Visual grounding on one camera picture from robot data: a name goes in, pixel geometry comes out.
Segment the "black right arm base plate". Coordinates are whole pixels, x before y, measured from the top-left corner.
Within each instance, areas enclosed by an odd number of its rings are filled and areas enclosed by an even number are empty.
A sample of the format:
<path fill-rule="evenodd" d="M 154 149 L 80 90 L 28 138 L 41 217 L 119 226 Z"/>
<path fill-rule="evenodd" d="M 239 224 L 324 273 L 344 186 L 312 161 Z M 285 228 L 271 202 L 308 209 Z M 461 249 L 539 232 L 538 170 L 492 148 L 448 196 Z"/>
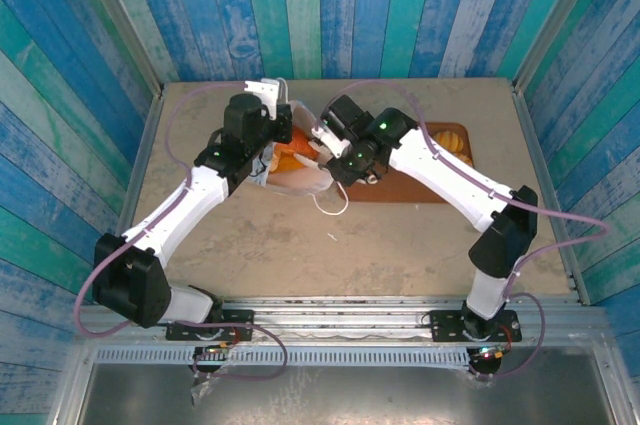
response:
<path fill-rule="evenodd" d="M 466 310 L 433 310 L 428 313 L 434 342 L 520 342 L 518 315 L 501 310 L 485 320 Z"/>

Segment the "dark brown bread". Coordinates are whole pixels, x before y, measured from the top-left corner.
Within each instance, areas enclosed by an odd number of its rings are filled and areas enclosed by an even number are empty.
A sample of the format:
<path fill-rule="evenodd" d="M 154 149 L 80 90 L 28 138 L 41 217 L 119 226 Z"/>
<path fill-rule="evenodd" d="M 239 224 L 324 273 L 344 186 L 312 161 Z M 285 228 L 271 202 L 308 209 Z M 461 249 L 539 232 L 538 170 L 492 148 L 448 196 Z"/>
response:
<path fill-rule="evenodd" d="M 293 127 L 292 140 L 288 144 L 288 150 L 291 154 L 298 154 L 312 160 L 315 160 L 319 155 L 319 152 L 311 146 L 309 137 L 296 126 Z"/>

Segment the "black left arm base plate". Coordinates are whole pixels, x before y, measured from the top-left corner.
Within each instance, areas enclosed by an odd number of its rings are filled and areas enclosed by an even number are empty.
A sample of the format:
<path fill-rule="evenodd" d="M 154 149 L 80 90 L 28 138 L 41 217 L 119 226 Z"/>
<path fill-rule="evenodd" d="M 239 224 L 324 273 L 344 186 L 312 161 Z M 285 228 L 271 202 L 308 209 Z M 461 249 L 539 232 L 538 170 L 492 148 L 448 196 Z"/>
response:
<path fill-rule="evenodd" d="M 223 323 L 226 327 L 195 327 L 182 323 L 171 323 L 166 327 L 165 339 L 168 341 L 249 341 L 252 330 L 238 327 L 238 324 L 252 324 L 253 310 L 213 310 L 205 319 L 205 323 Z"/>

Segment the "aluminium table side rail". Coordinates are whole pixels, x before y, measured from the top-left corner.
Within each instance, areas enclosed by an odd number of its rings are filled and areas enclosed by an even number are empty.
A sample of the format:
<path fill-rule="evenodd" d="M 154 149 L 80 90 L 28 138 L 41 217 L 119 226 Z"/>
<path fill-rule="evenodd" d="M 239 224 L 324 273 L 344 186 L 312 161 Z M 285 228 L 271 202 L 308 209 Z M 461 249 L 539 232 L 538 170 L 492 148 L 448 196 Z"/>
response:
<path fill-rule="evenodd" d="M 118 224 L 116 226 L 117 234 L 120 234 L 121 232 L 129 229 L 133 224 L 133 219 L 137 209 L 144 176 L 149 163 L 159 121 L 161 118 L 162 108 L 163 97 L 162 95 L 157 95 L 151 102 L 151 108 L 146 120 L 138 153 L 132 169 L 127 193 L 123 203 L 123 208 L 121 210 Z"/>
<path fill-rule="evenodd" d="M 535 129 L 522 92 L 512 90 L 514 107 L 520 122 L 524 140 L 538 181 L 541 201 L 547 209 L 559 211 L 559 203 L 553 188 L 550 174 L 539 145 Z M 576 255 L 571 245 L 559 247 L 555 253 L 561 258 L 570 288 L 569 295 L 581 305 L 588 306 L 590 299 L 579 269 Z"/>

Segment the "small orange shell bread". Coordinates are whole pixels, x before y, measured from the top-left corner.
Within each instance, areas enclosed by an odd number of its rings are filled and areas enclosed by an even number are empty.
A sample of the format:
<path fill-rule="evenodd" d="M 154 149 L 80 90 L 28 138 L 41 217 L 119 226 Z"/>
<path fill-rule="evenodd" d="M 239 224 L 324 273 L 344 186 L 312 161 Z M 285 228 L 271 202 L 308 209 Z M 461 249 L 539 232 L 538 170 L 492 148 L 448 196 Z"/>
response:
<path fill-rule="evenodd" d="M 452 154 L 462 152 L 465 147 L 462 136 L 451 130 L 439 131 L 433 136 L 433 139 L 438 145 Z"/>

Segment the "metal tongs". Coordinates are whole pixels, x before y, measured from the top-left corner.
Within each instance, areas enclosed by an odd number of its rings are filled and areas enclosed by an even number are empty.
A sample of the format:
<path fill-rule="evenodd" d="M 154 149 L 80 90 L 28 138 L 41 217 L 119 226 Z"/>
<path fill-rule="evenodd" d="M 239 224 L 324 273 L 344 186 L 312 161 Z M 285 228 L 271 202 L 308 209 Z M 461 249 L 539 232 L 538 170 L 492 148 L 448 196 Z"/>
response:
<path fill-rule="evenodd" d="M 294 158 L 307 168 L 316 169 L 323 172 L 328 171 L 328 168 L 326 166 L 327 156 L 324 154 L 319 154 L 315 159 L 312 159 L 299 153 L 295 153 Z"/>

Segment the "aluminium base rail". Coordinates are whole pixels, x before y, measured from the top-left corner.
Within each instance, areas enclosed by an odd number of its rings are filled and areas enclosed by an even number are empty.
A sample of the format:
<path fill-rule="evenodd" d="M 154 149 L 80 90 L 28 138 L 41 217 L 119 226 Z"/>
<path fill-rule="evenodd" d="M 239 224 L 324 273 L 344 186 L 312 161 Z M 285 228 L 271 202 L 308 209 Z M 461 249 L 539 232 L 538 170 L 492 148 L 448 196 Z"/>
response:
<path fill-rule="evenodd" d="M 580 305 L 574 296 L 528 297 L 507 304 L 517 314 L 521 344 L 533 346 L 544 332 L 546 346 L 573 346 L 613 336 L 606 313 Z M 458 312 L 462 301 L 444 297 L 259 297 L 231 299 L 219 305 L 222 316 L 249 311 L 252 323 L 278 335 L 285 343 L 427 343 L 440 328 L 434 312 Z"/>

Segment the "brown rectangular tray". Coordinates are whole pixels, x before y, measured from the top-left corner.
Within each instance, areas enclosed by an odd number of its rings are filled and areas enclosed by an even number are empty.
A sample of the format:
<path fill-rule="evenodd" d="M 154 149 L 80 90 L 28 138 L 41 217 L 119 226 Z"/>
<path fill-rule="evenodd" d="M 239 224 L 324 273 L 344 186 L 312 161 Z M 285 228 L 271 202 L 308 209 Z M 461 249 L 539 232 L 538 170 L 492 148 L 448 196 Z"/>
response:
<path fill-rule="evenodd" d="M 465 142 L 465 147 L 461 153 L 466 154 L 473 161 L 469 134 L 462 124 L 455 122 L 427 122 L 426 126 L 432 139 L 437 132 L 442 130 L 451 130 L 461 135 Z M 351 201 L 361 203 L 440 204 L 445 202 L 438 194 L 416 179 L 395 169 L 383 172 L 381 180 L 376 184 L 355 183 L 350 187 L 346 187 L 345 190 Z"/>

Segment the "white printed paper bag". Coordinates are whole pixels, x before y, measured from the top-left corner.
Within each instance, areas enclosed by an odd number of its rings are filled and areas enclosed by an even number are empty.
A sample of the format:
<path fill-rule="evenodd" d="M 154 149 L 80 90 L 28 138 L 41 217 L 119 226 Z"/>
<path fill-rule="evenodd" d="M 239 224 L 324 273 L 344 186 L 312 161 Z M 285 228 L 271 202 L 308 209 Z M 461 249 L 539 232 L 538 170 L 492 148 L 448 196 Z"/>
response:
<path fill-rule="evenodd" d="M 311 129 L 316 125 L 314 114 L 299 100 L 291 100 L 288 95 L 288 85 L 285 79 L 278 77 L 280 81 L 280 97 L 278 104 L 289 104 L 292 109 L 293 127 L 299 127 L 310 139 L 311 146 L 319 154 L 329 155 L 330 152 L 315 141 Z M 314 201 L 318 195 L 337 186 L 340 193 L 344 193 L 344 187 L 337 183 L 330 173 L 311 168 L 301 168 L 285 173 L 271 174 L 269 167 L 274 155 L 291 154 L 288 144 L 275 143 L 266 149 L 253 161 L 253 170 L 250 181 L 263 186 L 273 192 L 291 196 L 310 196 Z"/>

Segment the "aluminium corner post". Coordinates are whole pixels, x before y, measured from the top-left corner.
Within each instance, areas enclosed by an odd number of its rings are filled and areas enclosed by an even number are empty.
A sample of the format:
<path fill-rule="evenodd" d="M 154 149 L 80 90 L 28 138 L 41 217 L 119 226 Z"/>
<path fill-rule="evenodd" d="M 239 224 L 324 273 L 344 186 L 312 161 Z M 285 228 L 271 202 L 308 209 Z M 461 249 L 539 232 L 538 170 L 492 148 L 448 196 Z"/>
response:
<path fill-rule="evenodd" d="M 555 0 L 552 4 L 539 33 L 529 47 L 512 80 L 512 87 L 517 94 L 523 94 L 532 81 L 547 51 L 550 49 L 577 1 L 578 0 Z"/>
<path fill-rule="evenodd" d="M 150 58 L 138 37 L 134 24 L 125 9 L 123 0 L 100 0 L 113 21 L 124 44 L 127 46 L 141 76 L 154 96 L 162 92 L 162 85 L 157 78 Z"/>

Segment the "steel sheet panel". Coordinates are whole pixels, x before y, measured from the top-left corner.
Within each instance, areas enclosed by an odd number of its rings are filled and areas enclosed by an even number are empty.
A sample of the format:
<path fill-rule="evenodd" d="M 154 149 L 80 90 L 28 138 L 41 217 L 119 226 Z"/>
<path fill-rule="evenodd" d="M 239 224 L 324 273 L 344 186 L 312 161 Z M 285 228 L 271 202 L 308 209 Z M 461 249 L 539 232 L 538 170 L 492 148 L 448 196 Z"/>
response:
<path fill-rule="evenodd" d="M 184 366 L 93 366 L 46 425 L 640 425 L 585 355 L 544 353 L 481 383 L 429 368 L 293 367 L 264 383 L 221 380 L 200 401 Z"/>

